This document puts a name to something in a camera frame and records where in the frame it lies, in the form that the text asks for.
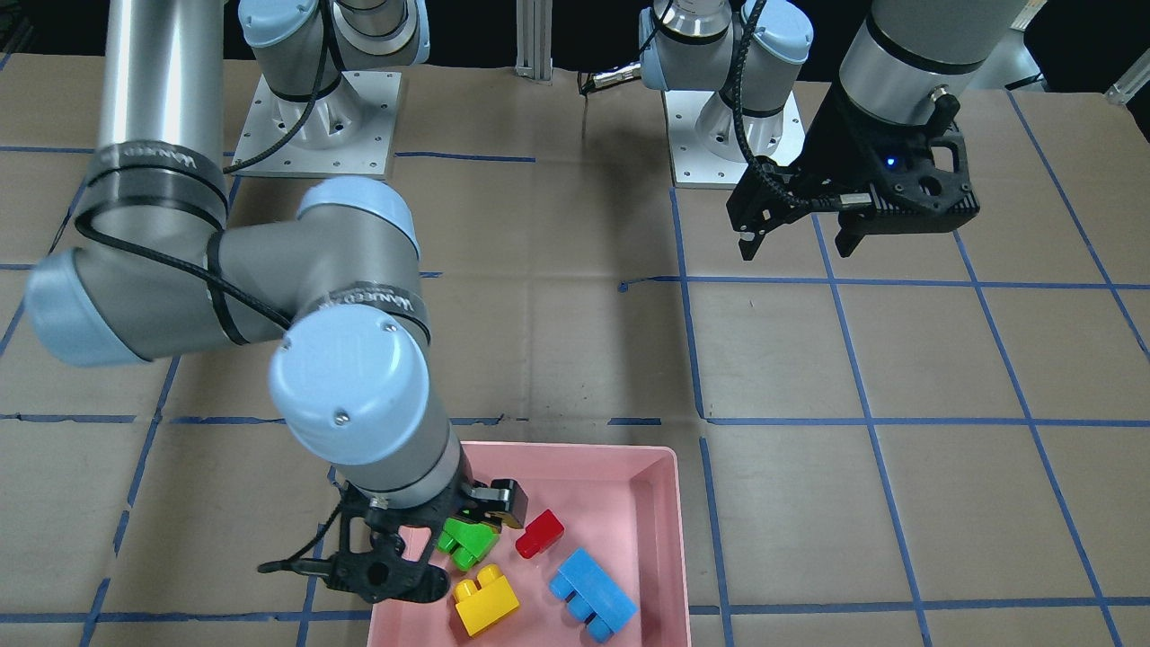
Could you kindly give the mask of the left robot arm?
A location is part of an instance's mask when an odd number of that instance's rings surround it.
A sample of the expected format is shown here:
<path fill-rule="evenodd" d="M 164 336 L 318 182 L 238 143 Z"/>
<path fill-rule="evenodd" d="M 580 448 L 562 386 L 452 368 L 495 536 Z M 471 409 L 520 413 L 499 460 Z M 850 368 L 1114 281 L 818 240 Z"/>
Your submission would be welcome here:
<path fill-rule="evenodd" d="M 963 91 L 1022 1 L 871 1 L 793 161 L 756 148 L 779 128 L 816 25 L 792 1 L 654 1 L 641 13 L 641 79 L 703 91 L 715 138 L 744 164 L 727 200 L 739 254 L 812 213 L 835 213 L 836 251 L 871 236 L 954 232 L 977 216 Z"/>

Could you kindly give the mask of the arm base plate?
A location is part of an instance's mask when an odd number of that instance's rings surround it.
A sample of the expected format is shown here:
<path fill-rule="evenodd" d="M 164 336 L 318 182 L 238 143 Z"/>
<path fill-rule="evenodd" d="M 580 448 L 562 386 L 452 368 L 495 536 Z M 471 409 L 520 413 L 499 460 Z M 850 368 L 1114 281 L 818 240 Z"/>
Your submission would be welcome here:
<path fill-rule="evenodd" d="M 342 85 L 317 100 L 304 126 L 273 155 L 247 165 L 250 157 L 279 143 L 296 126 L 305 103 L 288 102 L 260 79 L 233 162 L 241 176 L 266 179 L 325 179 L 337 175 L 384 180 L 394 151 L 402 74 L 346 71 Z"/>
<path fill-rule="evenodd" d="M 747 163 L 730 108 L 716 92 L 669 91 L 662 97 L 675 187 L 734 188 Z M 800 155 L 805 131 L 793 93 L 780 113 L 747 116 L 744 129 L 751 151 L 773 164 L 789 165 Z"/>

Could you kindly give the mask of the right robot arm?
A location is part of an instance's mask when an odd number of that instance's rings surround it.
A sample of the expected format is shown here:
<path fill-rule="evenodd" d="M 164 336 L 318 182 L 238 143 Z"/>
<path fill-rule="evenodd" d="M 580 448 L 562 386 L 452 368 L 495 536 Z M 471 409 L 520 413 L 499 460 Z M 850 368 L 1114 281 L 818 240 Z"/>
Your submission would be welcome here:
<path fill-rule="evenodd" d="M 314 576 L 369 603 L 448 593 L 432 564 L 450 518 L 521 527 L 513 480 L 476 482 L 431 380 L 413 216 L 385 182 L 342 175 L 296 217 L 227 226 L 222 1 L 114 1 L 102 115 L 74 213 L 89 241 L 51 254 L 23 300 L 70 365 L 126 365 L 277 342 L 270 396 L 299 442 L 345 476 L 332 556 Z"/>

